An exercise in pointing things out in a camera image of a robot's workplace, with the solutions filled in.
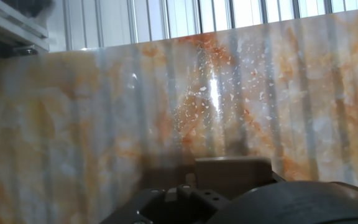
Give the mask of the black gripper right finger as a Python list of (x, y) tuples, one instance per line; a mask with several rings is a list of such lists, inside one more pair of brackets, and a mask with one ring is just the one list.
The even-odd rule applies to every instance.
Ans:
[[(272, 172), (272, 177), (273, 177), (274, 182), (285, 182), (286, 181), (284, 178), (280, 177), (275, 172)], [(340, 186), (343, 186), (343, 187), (346, 187), (348, 189), (352, 189), (352, 190), (355, 190), (355, 191), (358, 192), (358, 187), (356, 187), (355, 185), (347, 184), (347, 183), (344, 183), (344, 182), (331, 182), (331, 183), (332, 184), (337, 184), (337, 185), (340, 185)]]

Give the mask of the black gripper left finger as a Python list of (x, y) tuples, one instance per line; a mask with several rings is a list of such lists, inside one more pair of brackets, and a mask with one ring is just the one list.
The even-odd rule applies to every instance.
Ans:
[(207, 223), (229, 200), (220, 194), (227, 183), (225, 174), (196, 175), (194, 184), (169, 190), (140, 191), (108, 215), (101, 224), (114, 223)]

